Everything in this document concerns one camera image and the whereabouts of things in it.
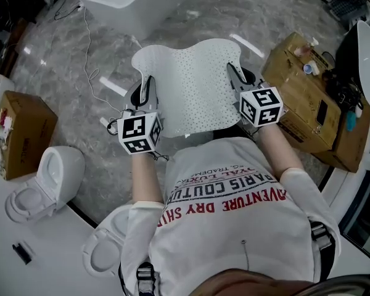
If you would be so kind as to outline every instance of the white perforated toilet seat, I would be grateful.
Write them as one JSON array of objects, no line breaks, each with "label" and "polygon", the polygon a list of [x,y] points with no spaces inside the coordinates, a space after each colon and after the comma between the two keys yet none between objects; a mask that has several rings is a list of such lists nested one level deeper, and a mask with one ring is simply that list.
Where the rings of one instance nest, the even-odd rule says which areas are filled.
[{"label": "white perforated toilet seat", "polygon": [[124,205],[115,209],[82,246],[83,264],[90,275],[97,278],[118,275],[130,208],[131,205]]},{"label": "white perforated toilet seat", "polygon": [[165,119],[163,136],[220,130],[241,119],[233,105],[237,99],[227,72],[231,63],[245,80],[240,54],[239,45],[221,38],[206,39],[187,49],[150,45],[135,53],[131,64],[141,73],[142,88],[150,76],[155,78],[159,111]]},{"label": "white perforated toilet seat", "polygon": [[11,192],[5,202],[7,216],[16,223],[37,220],[55,209],[56,203],[38,185],[36,178]]}]

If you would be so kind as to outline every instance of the gray marble tile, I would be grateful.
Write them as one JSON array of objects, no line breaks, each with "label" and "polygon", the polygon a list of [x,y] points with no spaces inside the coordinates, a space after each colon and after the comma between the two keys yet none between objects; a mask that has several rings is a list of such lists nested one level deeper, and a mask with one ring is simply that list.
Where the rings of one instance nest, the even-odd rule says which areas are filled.
[{"label": "gray marble tile", "polygon": [[[77,0],[66,0],[62,10],[72,10]],[[102,221],[115,207],[127,203],[131,194],[130,157],[99,124],[100,117],[117,117],[105,102],[92,96],[83,71],[89,43],[83,12],[74,12],[55,21],[59,1],[51,10],[43,10],[36,25],[30,25],[16,45],[20,55],[12,79],[18,91],[40,95],[58,115],[54,144],[79,148],[86,159],[86,172],[77,197],[78,207],[96,222]],[[235,33],[269,51],[290,32],[297,30],[307,38],[314,36],[321,48],[334,53],[344,30],[323,10],[319,0],[187,0],[182,3],[145,40],[136,41],[101,24],[86,13],[92,44],[87,64],[94,93],[120,108],[122,97],[99,82],[105,77],[129,89],[140,74],[131,66],[132,56],[151,44],[186,48],[208,38],[229,38]],[[242,47],[243,63],[260,68],[266,60]],[[188,138],[163,138],[159,152],[198,146],[212,139],[211,133],[193,134]],[[320,182],[326,166],[311,155],[299,153],[311,177]],[[157,162],[163,185],[166,163]]]}]

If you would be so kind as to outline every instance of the toilet seat lid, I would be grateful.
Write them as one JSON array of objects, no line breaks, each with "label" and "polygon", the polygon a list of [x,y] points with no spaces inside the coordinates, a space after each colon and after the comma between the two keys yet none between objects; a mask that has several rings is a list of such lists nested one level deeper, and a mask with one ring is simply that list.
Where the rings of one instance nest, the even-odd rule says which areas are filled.
[{"label": "toilet seat lid", "polygon": [[86,271],[99,278],[118,275],[123,241],[105,228],[97,229],[83,246],[82,259]]},{"label": "toilet seat lid", "polygon": [[55,209],[55,205],[36,179],[31,178],[8,195],[5,208],[12,221],[24,223],[47,215]]},{"label": "toilet seat lid", "polygon": [[98,278],[118,275],[131,205],[115,209],[96,228],[82,247],[85,270]]}]

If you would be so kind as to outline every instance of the shoulder strap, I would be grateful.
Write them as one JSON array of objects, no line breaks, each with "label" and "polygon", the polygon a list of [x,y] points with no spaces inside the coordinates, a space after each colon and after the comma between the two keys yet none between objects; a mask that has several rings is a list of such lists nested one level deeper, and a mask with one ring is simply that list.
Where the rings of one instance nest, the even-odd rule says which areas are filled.
[{"label": "shoulder strap", "polygon": [[319,221],[310,221],[311,237],[319,247],[321,254],[321,279],[325,281],[329,276],[334,262],[335,240],[327,231],[326,226]]},{"label": "shoulder strap", "polygon": [[[125,296],[128,296],[125,286],[125,280],[123,279],[121,264],[118,269],[119,280],[121,281],[122,291]],[[144,262],[140,265],[136,272],[137,285],[139,296],[154,296],[155,294],[155,283],[156,283],[156,273],[154,271],[154,266],[149,262]]]}]

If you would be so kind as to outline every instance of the white cable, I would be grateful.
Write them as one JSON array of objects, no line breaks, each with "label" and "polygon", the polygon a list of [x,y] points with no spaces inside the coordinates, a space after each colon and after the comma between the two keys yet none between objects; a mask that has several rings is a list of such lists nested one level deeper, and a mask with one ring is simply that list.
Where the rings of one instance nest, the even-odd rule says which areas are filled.
[{"label": "white cable", "polygon": [[120,117],[122,117],[123,111],[116,109],[114,106],[111,105],[111,103],[109,101],[104,100],[104,99],[101,99],[100,97],[97,97],[97,96],[94,95],[94,90],[93,90],[93,87],[92,87],[91,80],[94,79],[99,74],[100,69],[99,68],[96,68],[95,70],[93,70],[93,72],[90,75],[88,75],[88,73],[86,71],[86,66],[88,64],[89,48],[91,47],[91,44],[92,44],[91,30],[89,29],[88,22],[86,21],[86,8],[84,8],[84,21],[85,21],[85,24],[86,24],[86,29],[88,30],[88,37],[89,37],[88,48],[86,49],[86,52],[85,52],[84,72],[85,72],[85,75],[86,75],[86,77],[88,79],[89,86],[91,87],[92,95],[93,95],[93,97],[95,99],[107,103],[109,106],[111,106],[111,108],[113,108],[114,110],[116,110],[121,115]]}]

